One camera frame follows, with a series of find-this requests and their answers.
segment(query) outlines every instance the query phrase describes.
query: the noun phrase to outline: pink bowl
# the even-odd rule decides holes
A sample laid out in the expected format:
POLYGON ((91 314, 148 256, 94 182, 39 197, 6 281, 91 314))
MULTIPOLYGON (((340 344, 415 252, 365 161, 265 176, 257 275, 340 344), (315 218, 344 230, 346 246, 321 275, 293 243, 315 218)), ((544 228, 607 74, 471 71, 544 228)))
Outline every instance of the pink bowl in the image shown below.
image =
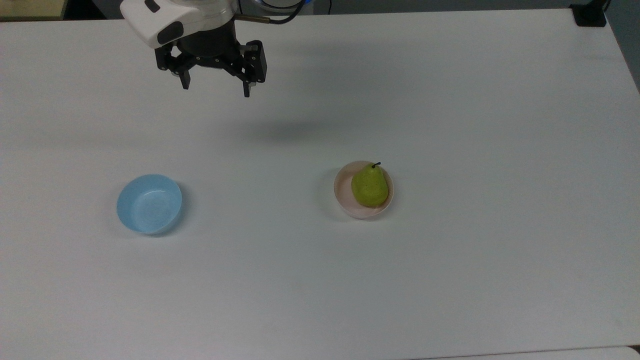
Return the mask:
POLYGON ((351 179, 358 171, 362 170, 362 168, 370 163, 371 161, 362 160, 348 163, 338 171, 338 174, 335 176, 335 180, 333 181, 333 193, 335 194, 335 198, 338 200, 340 207, 349 216, 357 219, 366 219, 380 214, 387 208, 387 206, 389 206, 394 197, 394 184, 387 171, 383 168, 382 175, 385 177, 387 186, 389 187, 389 196, 387 199, 375 208, 360 205, 356 201, 356 198, 353 196, 353 192, 351 191, 351 179))

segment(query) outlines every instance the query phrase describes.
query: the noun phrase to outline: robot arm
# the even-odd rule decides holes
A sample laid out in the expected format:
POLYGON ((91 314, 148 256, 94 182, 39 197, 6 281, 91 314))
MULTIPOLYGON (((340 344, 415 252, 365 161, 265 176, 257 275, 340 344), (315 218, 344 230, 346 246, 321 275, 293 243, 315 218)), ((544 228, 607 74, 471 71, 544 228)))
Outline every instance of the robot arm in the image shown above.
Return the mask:
MULTIPOLYGON (((305 0, 285 20, 243 16, 244 20, 282 24, 300 12, 305 0)), ((237 0, 124 0, 120 10, 140 38, 156 52, 160 70, 180 77, 189 88, 195 65, 224 69, 243 82, 244 96, 265 81, 267 63, 262 42, 241 45, 236 39, 237 0), (178 56, 172 55, 177 47, 178 56)))

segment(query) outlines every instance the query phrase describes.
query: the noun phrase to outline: pear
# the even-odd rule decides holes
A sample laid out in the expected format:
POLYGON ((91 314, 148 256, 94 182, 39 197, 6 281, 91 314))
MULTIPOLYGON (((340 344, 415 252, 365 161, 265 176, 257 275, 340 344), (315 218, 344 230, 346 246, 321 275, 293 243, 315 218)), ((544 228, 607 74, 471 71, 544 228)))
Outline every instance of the pear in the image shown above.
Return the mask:
POLYGON ((356 201, 363 206, 376 207, 389 196, 387 181, 380 163, 369 163, 351 179, 351 191, 356 201))

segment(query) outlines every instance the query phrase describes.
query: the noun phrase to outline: table surface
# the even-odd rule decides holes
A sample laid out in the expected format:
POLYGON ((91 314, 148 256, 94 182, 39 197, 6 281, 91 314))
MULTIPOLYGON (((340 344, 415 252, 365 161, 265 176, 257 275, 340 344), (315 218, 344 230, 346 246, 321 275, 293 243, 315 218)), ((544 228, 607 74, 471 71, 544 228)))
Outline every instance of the table surface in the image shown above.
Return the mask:
POLYGON ((526 352, 486 356, 448 357, 447 360, 640 360, 640 354, 629 347, 591 348, 580 350, 526 352))
POLYGON ((10 359, 413 359, 640 343, 640 96, 570 10, 237 24, 266 83, 124 21, 0 24, 10 359), (381 161, 375 221, 332 183, 381 161), (167 236, 115 202, 176 179, 167 236))

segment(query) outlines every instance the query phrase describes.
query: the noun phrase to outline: black clamp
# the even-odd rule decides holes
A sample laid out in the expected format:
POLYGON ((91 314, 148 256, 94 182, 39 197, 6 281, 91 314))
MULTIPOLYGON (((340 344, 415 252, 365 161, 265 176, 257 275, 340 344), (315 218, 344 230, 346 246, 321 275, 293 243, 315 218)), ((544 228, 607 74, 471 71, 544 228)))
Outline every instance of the black clamp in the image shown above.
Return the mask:
POLYGON ((183 89, 188 89, 191 82, 189 69, 195 65, 224 69, 229 74, 237 77, 243 82, 244 96, 249 97, 251 87, 266 80, 267 61, 264 56, 262 42, 254 40, 246 45, 240 45, 237 40, 227 42, 220 49, 206 55, 194 55, 188 51, 190 44, 181 44, 181 40, 170 42, 156 49, 156 63, 160 70, 169 70, 174 75, 180 77, 183 89), (171 51, 178 47, 181 53, 173 56, 171 51))

